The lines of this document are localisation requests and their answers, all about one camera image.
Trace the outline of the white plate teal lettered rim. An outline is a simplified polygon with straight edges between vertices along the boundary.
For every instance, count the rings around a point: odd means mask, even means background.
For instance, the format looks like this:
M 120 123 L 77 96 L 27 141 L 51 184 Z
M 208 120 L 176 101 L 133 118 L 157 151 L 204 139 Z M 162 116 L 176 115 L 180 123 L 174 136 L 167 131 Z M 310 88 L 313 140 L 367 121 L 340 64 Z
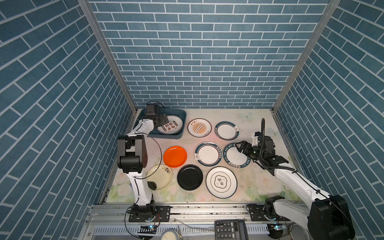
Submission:
M 227 164 L 239 169 L 247 167 L 252 161 L 251 158 L 237 150 L 235 143 L 228 144 L 224 148 L 223 157 Z

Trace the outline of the large white plate teal rim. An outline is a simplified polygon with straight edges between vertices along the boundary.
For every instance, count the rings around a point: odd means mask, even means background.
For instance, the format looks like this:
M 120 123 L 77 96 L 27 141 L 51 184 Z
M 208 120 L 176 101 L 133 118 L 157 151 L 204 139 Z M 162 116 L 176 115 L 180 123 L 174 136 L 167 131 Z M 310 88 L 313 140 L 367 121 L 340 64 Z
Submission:
M 204 167 L 214 167 L 223 159 L 221 148 L 213 142 L 203 142 L 199 144 L 195 151 L 195 160 Z

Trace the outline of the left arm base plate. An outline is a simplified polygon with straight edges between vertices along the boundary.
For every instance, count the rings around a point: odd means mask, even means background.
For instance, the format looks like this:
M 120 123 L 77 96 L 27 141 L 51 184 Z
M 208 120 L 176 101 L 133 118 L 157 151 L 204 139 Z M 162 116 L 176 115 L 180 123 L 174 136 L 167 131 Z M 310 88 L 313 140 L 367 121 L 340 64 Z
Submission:
M 143 223 L 143 222 L 169 222 L 171 207 L 170 206 L 138 206 L 134 205 L 129 211 L 130 223 Z

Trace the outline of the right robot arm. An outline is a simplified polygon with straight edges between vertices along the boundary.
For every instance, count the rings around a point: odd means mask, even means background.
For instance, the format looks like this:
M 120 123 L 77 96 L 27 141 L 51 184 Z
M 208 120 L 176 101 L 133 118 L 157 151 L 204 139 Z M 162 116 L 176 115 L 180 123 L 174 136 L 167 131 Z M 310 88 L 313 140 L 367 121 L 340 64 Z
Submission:
M 293 190 L 305 206 L 299 206 L 282 196 L 266 199 L 264 213 L 268 219 L 287 218 L 309 232 L 314 240 L 352 240 L 356 233 L 347 201 L 314 185 L 293 168 L 285 158 L 276 155 L 269 136 L 258 133 L 252 143 L 235 144 L 238 152 L 249 157 L 262 169 Z

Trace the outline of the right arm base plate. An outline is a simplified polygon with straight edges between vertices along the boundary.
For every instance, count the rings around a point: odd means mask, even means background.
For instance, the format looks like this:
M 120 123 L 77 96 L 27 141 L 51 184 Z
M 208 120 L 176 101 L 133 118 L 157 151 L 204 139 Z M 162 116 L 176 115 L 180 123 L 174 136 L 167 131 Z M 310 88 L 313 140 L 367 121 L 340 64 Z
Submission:
M 246 205 L 246 210 L 249 212 L 251 221 L 290 221 L 290 219 L 283 216 L 279 216 L 275 208 L 272 205 L 257 205 L 257 204 L 248 204 Z

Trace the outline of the white plate red characters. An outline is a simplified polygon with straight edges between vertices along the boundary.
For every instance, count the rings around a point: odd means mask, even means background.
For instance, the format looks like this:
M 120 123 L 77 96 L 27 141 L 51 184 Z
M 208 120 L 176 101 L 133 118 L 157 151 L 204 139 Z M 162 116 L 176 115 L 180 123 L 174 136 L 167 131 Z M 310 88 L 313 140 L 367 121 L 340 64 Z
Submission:
M 169 122 L 157 128 L 164 135 L 172 135 L 178 133 L 183 128 L 183 120 L 178 116 L 167 116 Z

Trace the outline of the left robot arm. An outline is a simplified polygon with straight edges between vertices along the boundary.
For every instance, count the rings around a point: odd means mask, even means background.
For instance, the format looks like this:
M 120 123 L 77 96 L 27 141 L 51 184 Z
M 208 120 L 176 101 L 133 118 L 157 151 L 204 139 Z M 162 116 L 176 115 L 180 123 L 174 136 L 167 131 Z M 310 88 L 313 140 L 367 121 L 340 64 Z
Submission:
M 125 173 L 132 185 L 135 203 L 132 211 L 137 215 L 156 213 L 153 194 L 148 186 L 144 168 L 148 163 L 145 137 L 155 128 L 169 122 L 166 114 L 146 114 L 127 135 L 117 140 L 117 165 Z

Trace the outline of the white plate green red rim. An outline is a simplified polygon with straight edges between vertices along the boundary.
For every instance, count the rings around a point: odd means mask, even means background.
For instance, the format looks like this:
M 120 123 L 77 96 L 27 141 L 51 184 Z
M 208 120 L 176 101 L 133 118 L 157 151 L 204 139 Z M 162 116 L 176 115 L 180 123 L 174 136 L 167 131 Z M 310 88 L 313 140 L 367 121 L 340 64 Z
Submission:
M 240 130 L 232 122 L 222 121 L 215 126 L 216 136 L 224 141 L 232 141 L 240 136 Z

